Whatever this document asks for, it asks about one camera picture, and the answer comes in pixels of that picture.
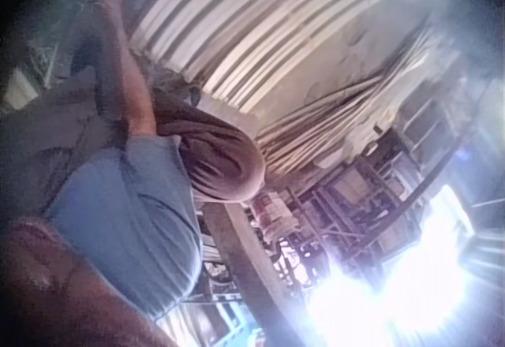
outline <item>blue shirt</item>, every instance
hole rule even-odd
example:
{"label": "blue shirt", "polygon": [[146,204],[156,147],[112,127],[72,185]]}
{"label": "blue shirt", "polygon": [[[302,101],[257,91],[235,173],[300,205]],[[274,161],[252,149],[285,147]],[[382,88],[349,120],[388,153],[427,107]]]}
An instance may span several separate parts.
{"label": "blue shirt", "polygon": [[149,318],[193,288],[200,230],[178,138],[133,136],[65,183],[46,216],[74,250]]}

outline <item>wooden beam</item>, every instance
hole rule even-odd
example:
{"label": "wooden beam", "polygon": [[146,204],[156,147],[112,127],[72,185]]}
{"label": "wooden beam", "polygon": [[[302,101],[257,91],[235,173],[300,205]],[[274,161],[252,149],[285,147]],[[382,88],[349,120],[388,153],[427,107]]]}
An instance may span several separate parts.
{"label": "wooden beam", "polygon": [[271,345],[322,345],[303,300],[297,300],[277,271],[238,203],[207,203],[204,221],[235,285]]}

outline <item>corrugated metal roof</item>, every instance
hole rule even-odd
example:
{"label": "corrugated metal roof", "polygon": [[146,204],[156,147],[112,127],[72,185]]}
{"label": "corrugated metal roof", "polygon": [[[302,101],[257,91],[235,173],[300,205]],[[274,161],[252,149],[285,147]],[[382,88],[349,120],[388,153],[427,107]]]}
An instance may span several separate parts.
{"label": "corrugated metal roof", "polygon": [[381,0],[158,0],[131,45],[250,111],[294,67]]}

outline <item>person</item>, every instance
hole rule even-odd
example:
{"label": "person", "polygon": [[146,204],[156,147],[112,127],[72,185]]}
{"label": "person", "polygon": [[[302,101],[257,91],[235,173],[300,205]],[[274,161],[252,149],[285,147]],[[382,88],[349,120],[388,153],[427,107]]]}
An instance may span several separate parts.
{"label": "person", "polygon": [[[263,182],[244,133],[172,96],[153,106],[121,6],[98,2],[98,84],[87,67],[2,122],[2,293],[37,343],[170,345],[152,322],[200,272],[193,199],[245,200]],[[97,97],[105,76],[121,120]]]}

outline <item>brown fabric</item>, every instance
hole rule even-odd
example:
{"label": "brown fabric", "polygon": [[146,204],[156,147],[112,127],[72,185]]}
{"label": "brown fabric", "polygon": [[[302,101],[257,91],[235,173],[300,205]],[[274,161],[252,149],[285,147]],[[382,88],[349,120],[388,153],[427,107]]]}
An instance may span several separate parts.
{"label": "brown fabric", "polygon": [[[159,135],[181,136],[196,200],[237,202],[259,190],[264,161],[243,132],[170,94],[157,96],[155,115]],[[98,115],[91,67],[1,120],[0,136],[2,220],[40,215],[77,167],[125,140]]]}

